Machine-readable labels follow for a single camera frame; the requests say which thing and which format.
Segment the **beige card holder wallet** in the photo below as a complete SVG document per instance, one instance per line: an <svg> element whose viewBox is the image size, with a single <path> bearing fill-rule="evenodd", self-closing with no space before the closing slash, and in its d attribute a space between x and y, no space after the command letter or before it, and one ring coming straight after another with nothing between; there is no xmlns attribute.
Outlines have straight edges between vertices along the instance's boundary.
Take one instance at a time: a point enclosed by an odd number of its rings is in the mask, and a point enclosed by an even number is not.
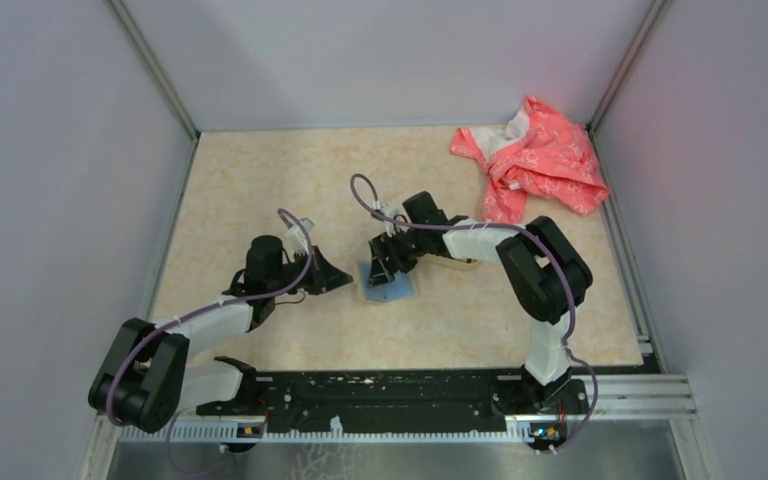
<svg viewBox="0 0 768 480"><path fill-rule="evenodd" d="M359 299L374 305L385 305L406 301L419 295L419 287L406 274L397 273L395 280L378 286L371 284L371 264L368 261L355 262L355 280Z"/></svg>

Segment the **beige tray of cards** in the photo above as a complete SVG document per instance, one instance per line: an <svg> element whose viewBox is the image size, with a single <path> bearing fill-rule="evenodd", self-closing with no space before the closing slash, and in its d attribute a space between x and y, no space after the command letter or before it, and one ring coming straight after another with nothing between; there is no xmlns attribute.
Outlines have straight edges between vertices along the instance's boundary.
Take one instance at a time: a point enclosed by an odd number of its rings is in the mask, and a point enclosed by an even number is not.
<svg viewBox="0 0 768 480"><path fill-rule="evenodd" d="M435 255L427 255L423 261L443 268L462 271L472 271L479 266L479 262L473 259L454 259Z"/></svg>

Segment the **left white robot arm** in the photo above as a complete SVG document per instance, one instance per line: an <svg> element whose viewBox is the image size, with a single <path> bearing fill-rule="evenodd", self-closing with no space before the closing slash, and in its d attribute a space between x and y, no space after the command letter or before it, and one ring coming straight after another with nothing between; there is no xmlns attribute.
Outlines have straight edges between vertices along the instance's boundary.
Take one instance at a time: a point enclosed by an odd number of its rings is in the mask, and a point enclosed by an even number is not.
<svg viewBox="0 0 768 480"><path fill-rule="evenodd" d="M315 296L351 284L316 245L293 253L277 236L256 237L245 266L218 300L164 323L131 318L119 328L88 391L88 404L116 426L155 433L183 410L226 405L237 414L260 399L254 368L229 357L189 367L202 352L261 326L284 294Z"/></svg>

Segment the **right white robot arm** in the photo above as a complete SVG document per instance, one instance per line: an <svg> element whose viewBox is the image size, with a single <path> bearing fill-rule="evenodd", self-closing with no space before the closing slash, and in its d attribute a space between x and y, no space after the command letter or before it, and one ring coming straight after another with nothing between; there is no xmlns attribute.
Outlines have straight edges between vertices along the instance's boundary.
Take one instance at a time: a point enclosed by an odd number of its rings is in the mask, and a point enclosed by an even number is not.
<svg viewBox="0 0 768 480"><path fill-rule="evenodd" d="M427 191L405 200L400 209L380 204L374 215L386 229L368 242L371 287L394 283L427 256L503 268L532 320L522 375L524 401L536 412L559 403L570 380L568 343L577 308L593 275L557 224L546 216L525 225L447 217Z"/></svg>

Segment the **pink crumpled cloth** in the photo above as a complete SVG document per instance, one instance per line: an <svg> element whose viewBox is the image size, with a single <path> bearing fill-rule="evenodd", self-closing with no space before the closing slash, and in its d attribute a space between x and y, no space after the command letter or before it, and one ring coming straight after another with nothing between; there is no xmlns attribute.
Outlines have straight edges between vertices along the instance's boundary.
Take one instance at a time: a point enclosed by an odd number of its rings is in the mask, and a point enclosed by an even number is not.
<svg viewBox="0 0 768 480"><path fill-rule="evenodd" d="M449 152L474 160L486 176L486 222L521 222L531 196L586 216L610 195L584 127L532 95L504 127L458 128Z"/></svg>

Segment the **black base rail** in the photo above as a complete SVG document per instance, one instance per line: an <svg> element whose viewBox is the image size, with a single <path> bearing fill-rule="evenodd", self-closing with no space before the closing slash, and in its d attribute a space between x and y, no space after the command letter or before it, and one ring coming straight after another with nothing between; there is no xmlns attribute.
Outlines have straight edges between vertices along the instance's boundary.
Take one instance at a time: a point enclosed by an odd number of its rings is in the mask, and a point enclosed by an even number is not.
<svg viewBox="0 0 768 480"><path fill-rule="evenodd" d="M524 369L262 371L236 398L197 407L201 416L266 416L269 433L494 433L507 416L567 423L589 409L583 381L541 387Z"/></svg>

